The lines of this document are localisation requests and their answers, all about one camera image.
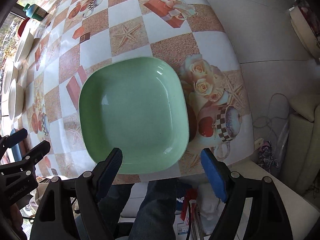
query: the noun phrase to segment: screw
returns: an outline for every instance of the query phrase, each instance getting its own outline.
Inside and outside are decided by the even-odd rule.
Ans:
[[[233,178],[239,178],[239,177],[240,177],[240,174],[239,174],[238,172],[236,172],[236,171],[233,171],[233,172],[231,172],[231,177],[233,177]]]
[[[52,182],[57,182],[58,180],[59,180],[59,177],[58,177],[58,176],[54,176],[54,177],[51,179]]]
[[[83,173],[83,176],[85,177],[85,178],[88,178],[88,177],[90,177],[91,176],[91,171],[85,171],[84,173]]]
[[[264,177],[264,181],[265,181],[266,183],[271,183],[271,182],[272,182],[272,179],[267,176],[267,177]]]

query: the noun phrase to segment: bottle cap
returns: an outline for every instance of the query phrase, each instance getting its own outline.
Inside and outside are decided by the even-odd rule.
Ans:
[[[26,6],[22,9],[24,12],[28,10],[28,8],[30,7],[30,4],[26,4]]]

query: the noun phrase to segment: rose print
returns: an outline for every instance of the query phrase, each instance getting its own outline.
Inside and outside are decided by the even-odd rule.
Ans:
[[[41,109],[42,101],[43,101],[43,92],[40,89],[37,89],[35,94],[35,103],[38,110]]]
[[[201,54],[188,56],[180,68],[180,80],[186,98],[195,91],[208,101],[218,101],[223,89],[220,87],[224,79],[221,71],[202,58]]]
[[[195,92],[200,96],[208,96],[212,92],[212,84],[208,83],[205,78],[199,79],[193,85]]]

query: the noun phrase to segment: bottle label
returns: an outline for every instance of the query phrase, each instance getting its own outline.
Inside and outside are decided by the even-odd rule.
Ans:
[[[45,10],[43,10],[42,8],[40,8],[40,7],[39,7],[39,9],[38,9],[37,12],[36,12],[36,14],[39,15],[39,16],[41,16],[41,17],[44,17],[46,13],[47,13],[47,12],[46,12]]]

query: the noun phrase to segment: green bottle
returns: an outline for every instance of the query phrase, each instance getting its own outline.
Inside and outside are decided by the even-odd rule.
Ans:
[[[41,7],[37,6],[36,4],[27,5],[23,8],[23,11],[26,12],[26,16],[32,19],[36,19],[41,22],[44,17],[48,14],[47,11],[43,10]]]

